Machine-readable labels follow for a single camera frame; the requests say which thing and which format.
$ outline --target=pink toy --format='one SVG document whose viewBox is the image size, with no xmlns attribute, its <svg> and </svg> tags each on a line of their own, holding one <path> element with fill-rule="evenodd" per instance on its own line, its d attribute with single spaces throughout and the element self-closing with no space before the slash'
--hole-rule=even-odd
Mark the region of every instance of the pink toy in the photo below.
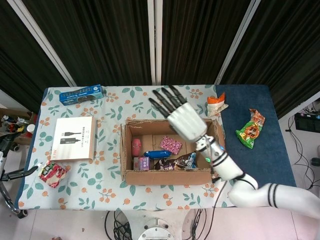
<svg viewBox="0 0 320 240">
<path fill-rule="evenodd" d="M 140 148 L 141 148 L 140 139 L 134 138 L 132 140 L 132 144 L 131 144 L 131 155 L 132 155 L 132 157 L 139 157 Z"/>
<path fill-rule="evenodd" d="M 161 148 L 163 148 L 164 150 L 167 150 L 175 155 L 177 155 L 179 153 L 181 146 L 182 146 L 181 142 L 176 141 L 168 136 L 164 136 L 161 143 L 160 143 Z"/>
</svg>

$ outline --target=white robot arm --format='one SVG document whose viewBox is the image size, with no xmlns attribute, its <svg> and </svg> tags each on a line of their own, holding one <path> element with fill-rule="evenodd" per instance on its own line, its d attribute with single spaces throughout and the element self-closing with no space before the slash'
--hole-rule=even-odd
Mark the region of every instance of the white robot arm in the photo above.
<svg viewBox="0 0 320 240">
<path fill-rule="evenodd" d="M 211 159 L 212 174 L 214 169 L 223 181 L 235 180 L 232 190 L 228 193 L 229 200 L 235 206 L 242 208 L 271 206 L 320 219 L 320 199 L 311 192 L 272 183 L 259 188 L 257 181 L 237 166 L 220 148 L 214 137 L 206 135 L 207 125 L 180 92 L 173 86 L 170 88 L 175 96 L 165 88 L 161 90 L 172 105 L 160 93 L 153 91 L 167 110 L 152 98 L 149 98 L 149 101 L 184 140 L 196 143 L 196 150 L 205 158 Z"/>
</svg>

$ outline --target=cable product box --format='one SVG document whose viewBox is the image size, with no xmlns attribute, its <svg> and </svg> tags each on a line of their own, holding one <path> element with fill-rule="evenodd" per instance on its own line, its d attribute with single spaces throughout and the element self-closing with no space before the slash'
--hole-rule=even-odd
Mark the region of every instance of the cable product box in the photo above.
<svg viewBox="0 0 320 240">
<path fill-rule="evenodd" d="M 217 120 L 204 119 L 207 124 L 207 134 L 214 136 L 222 147 L 225 147 L 225 139 L 222 127 Z M 211 182 L 210 164 L 200 152 L 196 153 L 197 168 L 192 170 L 153 170 L 156 160 L 149 159 L 149 169 L 139 169 L 139 157 L 132 156 L 132 139 L 140 139 L 140 156 L 144 152 L 163 150 L 160 144 L 164 136 L 170 137 L 181 143 L 181 149 L 177 155 L 171 155 L 169 159 L 192 153 L 196 144 L 186 142 L 171 127 L 167 120 L 127 120 L 121 125 L 120 141 L 120 166 L 122 180 L 128 185 L 201 185 Z"/>
<path fill-rule="evenodd" d="M 92 116 L 58 118 L 51 160 L 93 160 L 96 120 Z"/>
<path fill-rule="evenodd" d="M 67 91 L 59 94 L 59 100 L 65 106 L 71 104 L 79 104 L 95 99 L 101 99 L 103 97 L 104 92 L 100 84 L 94 86 L 86 86 L 75 91 Z"/>
</svg>

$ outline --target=cardboard box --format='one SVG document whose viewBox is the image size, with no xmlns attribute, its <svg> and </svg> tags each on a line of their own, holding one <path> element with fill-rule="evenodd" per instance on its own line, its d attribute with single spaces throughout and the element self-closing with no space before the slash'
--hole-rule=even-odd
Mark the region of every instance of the cardboard box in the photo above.
<svg viewBox="0 0 320 240">
<path fill-rule="evenodd" d="M 93 160 L 96 120 L 92 116 L 56 120 L 51 160 Z"/>
<path fill-rule="evenodd" d="M 224 134 L 218 121 L 204 119 L 208 126 L 207 134 L 214 136 L 219 144 L 225 147 Z M 178 155 L 171 155 L 169 159 L 195 151 L 196 144 L 184 141 L 173 131 L 166 120 L 127 120 L 121 125 L 121 176 L 129 185 L 201 185 L 211 181 L 210 164 L 199 153 L 196 153 L 197 169 L 193 170 L 149 170 L 133 171 L 133 157 L 131 142 L 133 138 L 141 141 L 140 156 L 146 151 L 162 150 L 160 142 L 168 136 L 182 143 Z"/>
</svg>

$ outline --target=open cardboard box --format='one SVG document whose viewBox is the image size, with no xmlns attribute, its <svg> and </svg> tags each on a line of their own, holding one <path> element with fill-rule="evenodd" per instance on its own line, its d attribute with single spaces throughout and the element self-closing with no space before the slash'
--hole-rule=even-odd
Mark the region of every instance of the open cardboard box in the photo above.
<svg viewBox="0 0 320 240">
<path fill-rule="evenodd" d="M 217 120 L 204 119 L 208 126 L 207 134 L 214 136 L 219 144 L 225 147 L 225 139 L 221 126 Z M 166 120 L 127 120 L 121 125 L 121 176 L 129 185 L 201 185 L 211 182 L 210 164 L 199 153 L 196 153 L 197 168 L 193 170 L 149 170 L 133 171 L 133 157 L 131 143 L 133 138 L 141 141 L 140 156 L 144 152 L 163 150 L 160 142 L 168 136 L 182 143 L 178 155 L 171 155 L 169 159 L 176 159 L 182 155 L 194 152 L 195 143 L 184 141 L 169 125 Z"/>
</svg>

